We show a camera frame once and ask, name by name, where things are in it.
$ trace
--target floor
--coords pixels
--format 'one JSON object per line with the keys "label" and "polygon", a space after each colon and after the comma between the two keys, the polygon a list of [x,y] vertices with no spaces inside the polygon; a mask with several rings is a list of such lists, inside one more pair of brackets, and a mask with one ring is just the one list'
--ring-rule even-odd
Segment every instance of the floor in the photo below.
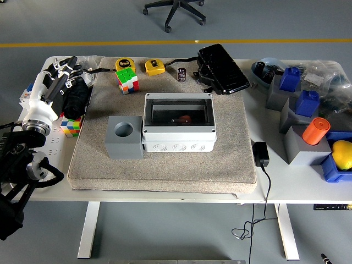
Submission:
{"label": "floor", "polygon": [[[0,124],[17,119],[19,96],[50,56],[188,58],[202,47],[227,40],[223,46],[233,58],[332,60],[352,79],[348,0],[206,0],[203,7],[192,4],[207,16],[206,25],[179,9],[170,34],[163,31],[169,8],[150,9],[144,16],[148,2],[0,3]],[[250,220],[250,205],[103,203],[92,259],[77,260],[86,207],[86,202],[29,202],[24,227],[1,242],[1,263],[101,264],[123,259],[249,263],[249,239],[236,239],[231,229]],[[261,217],[263,206],[255,208],[256,217]],[[333,263],[351,262],[349,211],[313,211],[313,205],[288,205],[288,210],[301,259],[297,263],[323,263],[321,253]],[[272,205],[268,215],[275,216]],[[277,221],[255,226],[251,254],[251,263],[286,263]]]}

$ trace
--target yellow ball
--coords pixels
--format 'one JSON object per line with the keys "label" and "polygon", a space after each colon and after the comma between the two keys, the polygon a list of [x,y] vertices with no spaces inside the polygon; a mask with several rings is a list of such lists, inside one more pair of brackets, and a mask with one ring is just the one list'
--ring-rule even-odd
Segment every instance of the yellow ball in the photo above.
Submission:
{"label": "yellow ball", "polygon": [[352,143],[338,140],[332,145],[332,157],[336,166],[345,171],[352,168]]}

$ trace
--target yellow floor line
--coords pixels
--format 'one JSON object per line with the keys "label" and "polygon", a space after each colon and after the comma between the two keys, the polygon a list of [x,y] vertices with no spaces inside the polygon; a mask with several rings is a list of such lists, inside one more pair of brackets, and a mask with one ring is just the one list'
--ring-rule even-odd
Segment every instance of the yellow floor line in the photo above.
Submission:
{"label": "yellow floor line", "polygon": [[89,42],[39,42],[0,43],[0,48],[68,47],[68,46],[130,46],[130,45],[177,45],[177,44],[285,44],[285,43],[351,43],[352,38],[306,38],[276,40],[154,40],[154,41],[89,41]]}

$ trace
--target orange cylinder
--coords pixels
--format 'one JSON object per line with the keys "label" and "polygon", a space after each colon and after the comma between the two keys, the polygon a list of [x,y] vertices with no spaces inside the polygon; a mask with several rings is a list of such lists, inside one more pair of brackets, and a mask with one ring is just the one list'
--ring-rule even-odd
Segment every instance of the orange cylinder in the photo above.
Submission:
{"label": "orange cylinder", "polygon": [[317,145],[330,128],[328,120],[321,117],[314,118],[303,132],[302,138],[309,145]]}

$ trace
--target blue bin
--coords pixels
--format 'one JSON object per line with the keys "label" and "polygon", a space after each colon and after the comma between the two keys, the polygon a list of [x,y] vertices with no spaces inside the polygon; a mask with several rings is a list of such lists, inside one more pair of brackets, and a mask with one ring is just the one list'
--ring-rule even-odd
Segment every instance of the blue bin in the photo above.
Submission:
{"label": "blue bin", "polygon": [[[330,147],[338,140],[346,140],[352,142],[352,132],[331,131],[326,134],[326,138]],[[328,183],[352,182],[352,171],[342,171],[336,167],[332,154],[321,163],[324,171],[325,181]]]}

